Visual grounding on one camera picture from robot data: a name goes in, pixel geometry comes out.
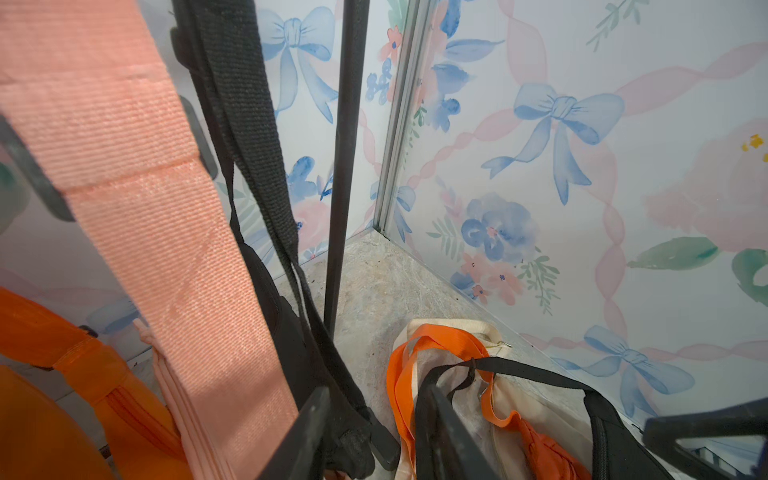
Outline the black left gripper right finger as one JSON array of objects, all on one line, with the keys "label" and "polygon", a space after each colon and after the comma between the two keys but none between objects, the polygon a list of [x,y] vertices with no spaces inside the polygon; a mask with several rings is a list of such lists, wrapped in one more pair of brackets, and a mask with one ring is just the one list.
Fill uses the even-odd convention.
[{"label": "black left gripper right finger", "polygon": [[436,385],[423,385],[417,397],[415,456],[418,480],[498,478]]}]

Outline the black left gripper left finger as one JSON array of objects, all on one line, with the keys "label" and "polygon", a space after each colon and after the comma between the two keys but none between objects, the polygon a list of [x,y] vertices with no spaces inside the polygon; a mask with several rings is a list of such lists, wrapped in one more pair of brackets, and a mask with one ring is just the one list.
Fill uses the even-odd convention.
[{"label": "black left gripper left finger", "polygon": [[331,409],[329,388],[316,388],[258,480],[320,480],[324,478],[323,441]]}]

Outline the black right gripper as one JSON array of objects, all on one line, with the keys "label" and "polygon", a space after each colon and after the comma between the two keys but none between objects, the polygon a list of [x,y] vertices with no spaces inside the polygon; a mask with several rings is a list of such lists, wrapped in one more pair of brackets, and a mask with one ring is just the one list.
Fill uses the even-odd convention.
[{"label": "black right gripper", "polygon": [[[747,469],[728,462],[712,444],[728,439],[757,439],[757,453],[747,455]],[[645,446],[694,479],[765,479],[767,477],[767,400],[695,414],[656,417],[643,431]]]}]

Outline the orange sling bag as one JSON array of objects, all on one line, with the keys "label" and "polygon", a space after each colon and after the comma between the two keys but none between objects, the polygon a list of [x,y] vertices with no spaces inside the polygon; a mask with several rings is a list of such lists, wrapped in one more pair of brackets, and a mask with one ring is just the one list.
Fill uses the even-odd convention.
[{"label": "orange sling bag", "polygon": [[1,291],[4,479],[189,479],[163,401],[111,346]]}]

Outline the pink crossbody bag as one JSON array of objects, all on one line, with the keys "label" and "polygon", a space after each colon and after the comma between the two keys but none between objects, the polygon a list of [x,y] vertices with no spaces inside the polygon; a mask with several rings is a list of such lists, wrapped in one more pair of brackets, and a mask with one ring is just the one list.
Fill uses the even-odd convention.
[{"label": "pink crossbody bag", "polygon": [[5,1],[11,155],[130,296],[208,451],[254,479],[297,408],[166,66],[132,1]]}]

